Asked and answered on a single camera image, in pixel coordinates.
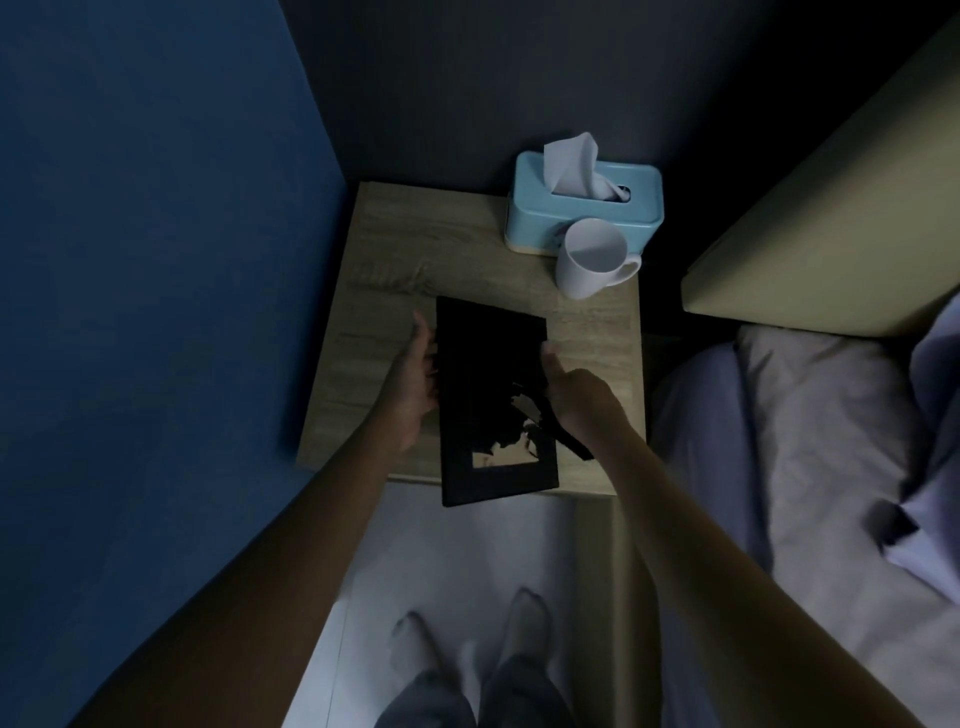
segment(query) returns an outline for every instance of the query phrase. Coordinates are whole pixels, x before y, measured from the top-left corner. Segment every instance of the white floor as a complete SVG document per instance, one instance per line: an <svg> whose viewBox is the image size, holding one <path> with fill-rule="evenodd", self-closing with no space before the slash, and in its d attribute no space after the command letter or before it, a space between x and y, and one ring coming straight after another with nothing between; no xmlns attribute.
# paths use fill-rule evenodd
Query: white floor
<svg viewBox="0 0 960 728"><path fill-rule="evenodd" d="M435 486L388 484L285 728L372 728L393 698L390 630L410 610L426 620L451 665L475 641L486 674L521 586L551 609L555 648L548 671L566 694L573 579L569 498L531 495L443 508Z"/></svg>

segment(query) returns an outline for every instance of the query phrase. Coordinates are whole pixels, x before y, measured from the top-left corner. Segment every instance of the tissue box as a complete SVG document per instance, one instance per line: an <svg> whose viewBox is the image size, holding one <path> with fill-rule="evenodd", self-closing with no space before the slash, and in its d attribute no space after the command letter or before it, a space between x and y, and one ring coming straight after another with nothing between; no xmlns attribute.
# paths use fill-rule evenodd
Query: tissue box
<svg viewBox="0 0 960 728"><path fill-rule="evenodd" d="M598 161L595 170L629 189L630 200L621 203L555 195L543 183L543 154L523 152L517 156L503 233L507 247L517 253L556 255L571 223L599 217L617 226L631 253L642 253L663 222L660 171L648 164L609 161Z"/></svg>

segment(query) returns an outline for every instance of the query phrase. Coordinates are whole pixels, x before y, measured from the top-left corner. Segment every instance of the gray pants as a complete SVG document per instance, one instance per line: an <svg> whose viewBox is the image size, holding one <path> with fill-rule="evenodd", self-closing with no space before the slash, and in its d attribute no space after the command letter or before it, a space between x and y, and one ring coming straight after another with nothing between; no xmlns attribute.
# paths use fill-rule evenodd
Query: gray pants
<svg viewBox="0 0 960 728"><path fill-rule="evenodd" d="M517 655L484 689L479 728L574 728L573 717L543 668ZM387 706L375 728L477 728L461 692L425 672Z"/></svg>

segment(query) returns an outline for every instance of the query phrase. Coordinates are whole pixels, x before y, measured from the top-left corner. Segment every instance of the wood grain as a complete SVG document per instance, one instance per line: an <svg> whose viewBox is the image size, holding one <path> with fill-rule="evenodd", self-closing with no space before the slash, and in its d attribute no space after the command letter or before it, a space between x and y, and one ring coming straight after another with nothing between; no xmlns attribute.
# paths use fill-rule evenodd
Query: wood grain
<svg viewBox="0 0 960 728"><path fill-rule="evenodd" d="M298 463L318 469L369 411L418 308L435 318L439 295L543 316L568 369L605 379L643 431L636 277L585 301L553 282L554 258L503 243L506 200L397 184L360 185L317 366ZM440 432L428 416L420 441L391 478L440 482ZM560 489L612 496L595 462L557 445Z"/></svg>

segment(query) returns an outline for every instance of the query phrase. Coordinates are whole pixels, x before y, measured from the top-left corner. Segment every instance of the headboard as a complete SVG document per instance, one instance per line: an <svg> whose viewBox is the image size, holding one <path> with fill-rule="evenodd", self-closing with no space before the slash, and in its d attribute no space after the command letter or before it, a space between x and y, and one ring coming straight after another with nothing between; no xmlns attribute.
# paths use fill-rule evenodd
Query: headboard
<svg viewBox="0 0 960 728"><path fill-rule="evenodd" d="M683 296L694 313L892 336L958 284L960 13L701 255Z"/></svg>

